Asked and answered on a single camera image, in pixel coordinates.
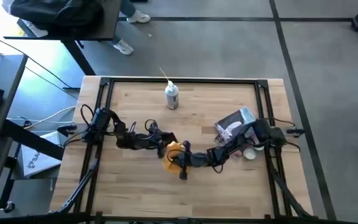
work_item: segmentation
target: person's leg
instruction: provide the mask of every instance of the person's leg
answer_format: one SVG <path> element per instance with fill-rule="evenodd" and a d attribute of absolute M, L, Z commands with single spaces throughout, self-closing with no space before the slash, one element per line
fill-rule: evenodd
<path fill-rule="evenodd" d="M 123 53 L 124 55 L 130 55 L 133 53 L 134 49 L 129 46 L 127 43 L 125 43 L 119 36 L 115 35 L 112 38 L 112 46 L 119 50 L 121 53 Z"/>
<path fill-rule="evenodd" d="M 120 11 L 127 17 L 132 17 L 135 12 L 135 6 L 129 0 L 121 0 L 121 8 Z"/>
<path fill-rule="evenodd" d="M 118 44 L 118 42 L 120 42 L 120 41 L 121 41 L 121 37 L 119 37 L 118 35 L 114 35 L 114 37 L 112 38 L 111 43 L 114 44 L 114 45 L 116 45 L 116 44 Z"/>
<path fill-rule="evenodd" d="M 121 0 L 120 11 L 127 17 L 127 21 L 130 23 L 146 23 L 150 21 L 150 16 L 136 10 L 135 6 L 129 0 Z"/>

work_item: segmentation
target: black bag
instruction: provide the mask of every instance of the black bag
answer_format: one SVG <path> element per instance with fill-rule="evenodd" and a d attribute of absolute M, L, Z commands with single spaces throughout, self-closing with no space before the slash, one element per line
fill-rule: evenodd
<path fill-rule="evenodd" d="M 103 7 L 96 0 L 15 0 L 11 14 L 50 34 L 83 35 L 97 27 Z"/>

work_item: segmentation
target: desk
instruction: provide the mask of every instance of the desk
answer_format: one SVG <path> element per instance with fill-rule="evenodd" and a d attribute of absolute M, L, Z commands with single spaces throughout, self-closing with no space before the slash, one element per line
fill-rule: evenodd
<path fill-rule="evenodd" d="M 180 105 L 172 111 L 165 106 L 166 83 L 122 80 L 114 82 L 111 102 L 111 109 L 122 121 L 127 126 L 137 121 L 135 131 L 144 133 L 143 123 L 155 119 L 161 130 L 173 131 L 179 141 L 189 140 L 193 152 L 205 152 L 214 146 L 217 132 L 213 124 L 235 110 L 248 106 L 258 115 L 253 86 L 176 83 Z M 84 123 L 80 106 L 93 107 L 99 81 L 100 77 L 84 78 L 74 122 Z M 267 83 L 275 117 L 290 121 L 283 80 L 269 79 Z M 222 174 L 216 174 L 210 167 L 192 169 L 188 180 L 183 181 L 178 175 L 164 171 L 155 151 L 119 149 L 115 142 L 113 136 L 104 139 L 93 213 L 102 211 L 104 216 L 117 217 L 263 218 L 273 212 L 264 152 L 253 161 L 229 159 Z M 57 210 L 76 188 L 85 147 L 85 143 L 76 142 L 65 149 L 50 210 Z M 312 213 L 298 149 L 285 146 L 282 158 L 288 188 L 304 209 Z M 278 197 L 283 213 L 282 195 Z"/>
<path fill-rule="evenodd" d="M 26 61 L 27 56 L 25 55 L 0 55 L 0 89 L 4 90 L 3 102 L 0 107 L 0 176 L 4 167 L 13 168 L 16 163 L 15 159 L 8 157 L 8 152 L 13 141 L 28 145 L 49 156 L 62 158 L 61 147 L 6 120 L 22 78 Z M 6 200 L 9 199 L 9 194 L 10 191 L 7 191 Z"/>
<path fill-rule="evenodd" d="M 21 20 L 19 20 L 18 25 L 21 27 L 21 29 L 23 29 L 25 35 L 7 34 L 4 36 L 4 38 L 16 40 L 60 40 L 65 45 L 77 64 L 80 66 L 82 71 L 84 71 L 85 75 L 96 75 L 75 41 L 112 40 L 116 32 L 116 24 L 121 0 L 102 0 L 102 5 L 104 14 L 101 24 L 97 29 L 95 29 L 95 31 L 85 36 L 73 37 L 68 34 L 53 34 L 47 35 L 45 37 L 36 37 L 27 28 L 27 26 Z"/>

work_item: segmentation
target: white cable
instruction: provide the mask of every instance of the white cable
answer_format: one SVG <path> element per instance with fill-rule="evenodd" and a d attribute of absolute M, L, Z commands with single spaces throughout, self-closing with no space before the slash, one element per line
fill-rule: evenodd
<path fill-rule="evenodd" d="M 34 120 L 34 119 L 23 119 L 23 118 L 6 118 L 10 121 L 41 121 L 41 120 Z M 53 123 L 53 124 L 71 124 L 74 121 L 44 121 L 46 123 Z"/>
<path fill-rule="evenodd" d="M 42 120 L 36 122 L 35 124 L 32 124 L 32 125 L 30 125 L 30 126 L 28 126 L 28 127 L 25 127 L 24 129 L 32 128 L 32 127 L 34 127 L 35 125 L 40 124 L 40 123 L 42 123 L 42 122 L 44 122 L 44 121 L 46 121 L 46 120 L 48 120 L 48 119 L 50 119 L 50 118 L 52 118 L 52 117 L 58 115 L 58 114 L 60 114 L 61 112 L 64 112 L 64 111 L 70 110 L 70 109 L 74 109 L 74 108 L 75 108 L 75 106 L 71 106 L 71 107 L 69 107 L 69 108 L 65 108 L 65 109 L 62 109 L 62 110 L 60 110 L 60 111 L 57 111 L 55 114 L 53 114 L 53 115 L 51 115 L 51 116 L 49 116 L 49 117 L 47 117 L 47 118 L 45 118 L 45 119 L 42 119 Z"/>

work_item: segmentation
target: yellow object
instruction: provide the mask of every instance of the yellow object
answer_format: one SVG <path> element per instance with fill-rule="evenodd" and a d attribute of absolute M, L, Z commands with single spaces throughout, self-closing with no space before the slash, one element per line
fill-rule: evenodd
<path fill-rule="evenodd" d="M 184 145 L 179 144 L 179 143 L 174 142 L 174 141 L 171 142 L 169 145 L 167 145 L 167 151 L 166 151 L 166 153 L 165 153 L 165 155 L 164 155 L 164 157 L 162 159 L 162 164 L 163 164 L 164 169 L 166 171 L 169 171 L 169 172 L 174 173 L 174 174 L 179 174 L 180 171 L 181 171 L 180 166 L 172 164 L 170 162 L 170 160 L 172 160 L 172 157 L 175 157 L 180 153 L 180 151 L 176 151 L 176 150 L 181 150 L 182 152 L 184 152 L 185 147 L 184 147 Z"/>

